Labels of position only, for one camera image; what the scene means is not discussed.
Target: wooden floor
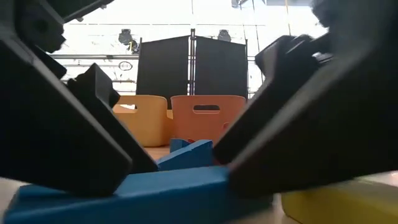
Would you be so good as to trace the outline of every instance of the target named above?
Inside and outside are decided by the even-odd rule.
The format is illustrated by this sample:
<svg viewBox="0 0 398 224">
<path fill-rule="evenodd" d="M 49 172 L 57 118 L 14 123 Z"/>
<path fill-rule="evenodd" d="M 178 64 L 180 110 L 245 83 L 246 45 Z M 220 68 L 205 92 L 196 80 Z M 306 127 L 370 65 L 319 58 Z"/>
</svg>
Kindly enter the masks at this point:
<svg viewBox="0 0 398 224">
<path fill-rule="evenodd" d="M 169 149 L 168 146 L 164 146 L 164 147 L 146 147 L 145 150 L 155 160 L 166 156 L 170 152 L 170 149 Z"/>
</svg>

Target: yellow storage bin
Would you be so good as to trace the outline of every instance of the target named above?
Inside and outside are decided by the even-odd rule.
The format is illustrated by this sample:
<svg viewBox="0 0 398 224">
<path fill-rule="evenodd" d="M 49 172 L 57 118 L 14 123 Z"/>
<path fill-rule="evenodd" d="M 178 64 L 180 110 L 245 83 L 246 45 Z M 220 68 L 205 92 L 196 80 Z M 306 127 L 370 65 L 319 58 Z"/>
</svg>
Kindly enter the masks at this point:
<svg viewBox="0 0 398 224">
<path fill-rule="evenodd" d="M 122 105 L 135 105 L 137 109 Z M 167 100 L 161 96 L 121 96 L 113 108 L 135 139 L 144 147 L 168 145 L 170 118 L 167 117 Z"/>
<path fill-rule="evenodd" d="M 301 224 L 397 224 L 396 173 L 282 194 L 282 206 Z"/>
</svg>

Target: glass wall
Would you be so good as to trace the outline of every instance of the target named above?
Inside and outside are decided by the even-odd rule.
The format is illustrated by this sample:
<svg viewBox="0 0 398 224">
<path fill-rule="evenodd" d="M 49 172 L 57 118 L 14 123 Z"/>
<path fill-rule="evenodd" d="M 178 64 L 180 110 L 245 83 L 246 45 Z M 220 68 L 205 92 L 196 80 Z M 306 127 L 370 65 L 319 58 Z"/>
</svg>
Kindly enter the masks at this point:
<svg viewBox="0 0 398 224">
<path fill-rule="evenodd" d="M 248 40 L 249 92 L 253 93 L 265 79 L 254 64 L 253 56 L 260 50 L 284 34 L 318 37 L 326 32 L 309 6 L 289 6 L 287 13 L 285 6 L 268 6 L 263 0 L 244 1 L 241 6 L 236 1 L 115 0 L 81 22 L 65 24 L 67 41 L 54 57 L 69 58 L 57 59 L 68 69 L 65 78 L 75 77 L 95 62 L 115 81 L 115 89 L 134 94 L 137 57 L 119 42 L 122 29 L 130 29 L 134 39 L 144 42 L 190 35 L 192 28 L 196 35 L 217 38 L 219 31 L 226 29 L 232 42 L 244 44 Z M 103 57 L 87 59 L 90 55 Z M 105 55 L 118 55 L 118 59 Z"/>
</svg>

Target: spotlight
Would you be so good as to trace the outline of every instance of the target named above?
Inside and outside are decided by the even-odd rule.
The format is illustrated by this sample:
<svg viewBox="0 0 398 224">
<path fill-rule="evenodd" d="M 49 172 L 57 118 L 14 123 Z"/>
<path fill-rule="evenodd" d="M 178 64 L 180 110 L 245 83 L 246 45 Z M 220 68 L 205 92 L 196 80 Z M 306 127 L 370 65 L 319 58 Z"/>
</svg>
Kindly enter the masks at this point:
<svg viewBox="0 0 398 224">
<path fill-rule="evenodd" d="M 231 0 L 231 4 L 233 8 L 239 8 L 241 5 L 243 5 L 245 2 L 247 2 L 248 0 Z"/>
<path fill-rule="evenodd" d="M 127 50 L 130 50 L 132 54 L 138 53 L 139 44 L 132 38 L 130 29 L 122 29 L 122 32 L 119 34 L 119 42 L 128 46 Z"/>
<path fill-rule="evenodd" d="M 220 30 L 217 39 L 230 42 L 231 36 L 229 35 L 228 30 Z"/>
<path fill-rule="evenodd" d="M 131 30 L 122 29 L 122 32 L 119 34 L 119 42 L 125 46 L 128 46 L 132 40 Z"/>
</svg>

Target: foam block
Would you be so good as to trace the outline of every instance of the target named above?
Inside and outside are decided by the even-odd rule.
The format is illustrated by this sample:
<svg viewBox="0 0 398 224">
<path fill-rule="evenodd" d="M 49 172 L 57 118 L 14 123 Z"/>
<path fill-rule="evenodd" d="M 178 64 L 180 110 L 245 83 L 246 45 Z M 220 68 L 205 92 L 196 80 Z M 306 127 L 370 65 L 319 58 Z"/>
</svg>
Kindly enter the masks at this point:
<svg viewBox="0 0 398 224">
<path fill-rule="evenodd" d="M 213 165 L 213 142 L 199 140 L 160 158 L 159 170 L 188 169 Z"/>
<path fill-rule="evenodd" d="M 286 215 L 302 224 L 398 223 L 396 177 L 382 174 L 282 194 Z"/>
<path fill-rule="evenodd" d="M 227 168 L 214 166 L 132 174 L 114 196 L 105 198 L 77 198 L 26 185 L 17 192 L 4 223 L 224 223 L 270 206 L 270 198 L 237 197 L 227 181 Z"/>
<path fill-rule="evenodd" d="M 184 139 L 171 139 L 170 140 L 170 152 L 174 152 L 183 147 L 189 146 L 191 143 Z"/>
</svg>

